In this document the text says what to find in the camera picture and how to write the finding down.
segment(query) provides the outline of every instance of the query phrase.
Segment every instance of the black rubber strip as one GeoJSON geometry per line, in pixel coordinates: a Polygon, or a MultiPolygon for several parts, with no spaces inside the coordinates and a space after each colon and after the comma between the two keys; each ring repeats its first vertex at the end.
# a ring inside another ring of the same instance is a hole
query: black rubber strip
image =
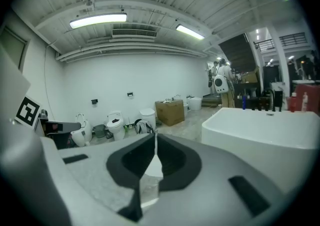
{"type": "Polygon", "coordinates": [[[158,134],[157,144],[157,155],[163,172],[159,192],[187,187],[198,176],[202,168],[198,153],[163,134],[158,134]]]}
{"type": "Polygon", "coordinates": [[[229,182],[253,217],[270,207],[266,199],[243,176],[232,177],[229,182]]]}
{"type": "Polygon", "coordinates": [[[130,204],[118,211],[118,214],[138,221],[142,217],[140,201],[140,179],[155,155],[155,135],[148,136],[135,143],[115,151],[106,162],[106,168],[116,184],[131,188],[134,194],[130,204]]]}
{"type": "Polygon", "coordinates": [[[87,155],[81,154],[81,155],[69,156],[69,157],[63,158],[63,161],[65,164],[70,164],[70,163],[78,162],[80,160],[84,160],[87,158],[89,158],[87,155]]]}

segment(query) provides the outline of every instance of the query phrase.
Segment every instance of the pipe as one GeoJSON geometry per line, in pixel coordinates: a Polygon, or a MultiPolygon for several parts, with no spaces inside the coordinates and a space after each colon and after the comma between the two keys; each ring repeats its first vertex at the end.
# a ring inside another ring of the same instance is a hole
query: pipe
{"type": "Polygon", "coordinates": [[[181,56],[187,56],[187,57],[193,57],[192,55],[187,55],[187,54],[183,54],[183,53],[168,53],[168,52],[123,52],[123,53],[102,53],[102,54],[98,54],[98,55],[93,55],[93,56],[88,56],[88,57],[84,57],[84,58],[79,58],[79,59],[75,59],[75,60],[71,60],[71,61],[66,61],[67,63],[72,63],[78,60],[85,60],[85,59],[90,59],[90,58],[95,58],[95,57],[102,57],[102,56],[108,56],[108,55],[135,55],[135,54],[163,54],[163,55],[181,55],[181,56]]]}
{"type": "Polygon", "coordinates": [[[109,40],[109,43],[120,43],[120,42],[145,42],[145,43],[154,43],[154,39],[147,38],[115,38],[109,40]]]}
{"type": "Polygon", "coordinates": [[[97,38],[92,38],[92,39],[87,40],[86,43],[90,44],[90,43],[96,43],[96,42],[106,41],[106,40],[110,40],[110,39],[111,39],[111,36],[97,37],[97,38]]]}
{"type": "MultiPolygon", "coordinates": [[[[134,42],[124,42],[124,43],[107,43],[107,44],[99,44],[99,45],[93,45],[93,46],[89,46],[89,47],[84,47],[72,52],[68,52],[64,55],[61,55],[59,57],[57,57],[57,60],[61,60],[66,58],[66,57],[70,57],[71,55],[77,55],[77,54],[83,54],[83,52],[85,51],[89,51],[92,50],[90,52],[94,52],[94,51],[100,51],[101,48],[102,50],[106,50],[103,48],[112,48],[114,47],[118,47],[118,46],[136,46],[137,44],[134,42]]],[[[190,50],[190,49],[185,49],[185,48],[181,48],[178,46],[171,46],[171,45],[164,45],[164,44],[152,44],[152,43],[139,43],[139,46],[148,46],[148,47],[160,47],[160,48],[169,48],[169,49],[175,49],[175,50],[180,50],[182,52],[189,52],[189,53],[193,53],[193,54],[197,54],[200,55],[201,57],[206,57],[207,55],[204,54],[203,52],[198,52],[198,51],[194,51],[194,50],[190,50]]]]}
{"type": "Polygon", "coordinates": [[[105,48],[98,48],[98,49],[93,49],[93,50],[89,50],[89,51],[86,51],[86,52],[82,52],[82,53],[77,53],[77,54],[73,54],[71,56],[68,56],[66,58],[63,58],[61,59],[60,61],[66,61],[68,59],[73,59],[73,58],[76,58],[78,56],[81,56],[81,55],[85,55],[85,54],[89,54],[89,53],[93,53],[93,52],[100,52],[100,51],[113,51],[113,50],[137,50],[137,49],[142,49],[142,50],[165,50],[165,51],[173,51],[173,52],[180,52],[180,53],[183,53],[183,54],[189,54],[189,55],[192,55],[193,57],[199,57],[198,54],[194,54],[194,53],[190,53],[190,52],[184,52],[184,51],[181,51],[179,49],[173,49],[173,48],[162,48],[162,47],[146,47],[146,46],[139,46],[139,45],[134,45],[134,46],[123,46],[123,47],[109,47],[108,49],[105,49],[105,48]]]}

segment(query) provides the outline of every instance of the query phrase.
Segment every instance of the blue bottle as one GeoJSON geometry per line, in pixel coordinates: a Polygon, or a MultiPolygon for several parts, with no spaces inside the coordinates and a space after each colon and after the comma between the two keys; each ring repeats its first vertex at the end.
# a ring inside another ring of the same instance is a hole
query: blue bottle
{"type": "Polygon", "coordinates": [[[242,109],[245,110],[246,109],[246,95],[243,95],[242,96],[242,109]]]}

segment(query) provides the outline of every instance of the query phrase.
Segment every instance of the railing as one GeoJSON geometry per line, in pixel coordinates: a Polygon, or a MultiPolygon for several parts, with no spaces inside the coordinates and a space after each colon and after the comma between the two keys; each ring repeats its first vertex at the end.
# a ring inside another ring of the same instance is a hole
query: railing
{"type": "Polygon", "coordinates": [[[274,45],[274,42],[272,39],[265,40],[265,41],[258,42],[258,43],[254,43],[254,45],[255,45],[256,49],[259,48],[260,51],[262,51],[262,52],[275,48],[275,45],[274,45]]]}
{"type": "MultiPolygon", "coordinates": [[[[298,33],[293,35],[281,36],[279,37],[281,45],[286,47],[295,44],[305,44],[307,43],[306,36],[304,33],[298,33]]],[[[272,39],[265,40],[262,42],[254,43],[256,49],[260,49],[261,52],[271,50],[275,48],[272,39]]]]}
{"type": "Polygon", "coordinates": [[[304,33],[281,36],[281,37],[279,37],[279,39],[281,41],[282,46],[307,43],[306,36],[304,33]]]}

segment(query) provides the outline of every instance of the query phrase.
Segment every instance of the cardboard box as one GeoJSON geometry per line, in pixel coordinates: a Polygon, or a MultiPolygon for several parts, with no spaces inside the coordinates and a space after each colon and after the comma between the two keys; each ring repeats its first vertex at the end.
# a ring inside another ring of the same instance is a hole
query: cardboard box
{"type": "Polygon", "coordinates": [[[258,73],[258,75],[259,75],[259,67],[256,67],[254,71],[251,71],[251,72],[248,72],[248,73],[244,74],[241,77],[241,82],[242,83],[246,83],[246,82],[257,83],[258,82],[258,78],[257,78],[256,73],[258,73]]]}
{"type": "Polygon", "coordinates": [[[155,109],[158,119],[167,126],[172,126],[185,120],[183,100],[170,103],[156,101],[155,109]]]}

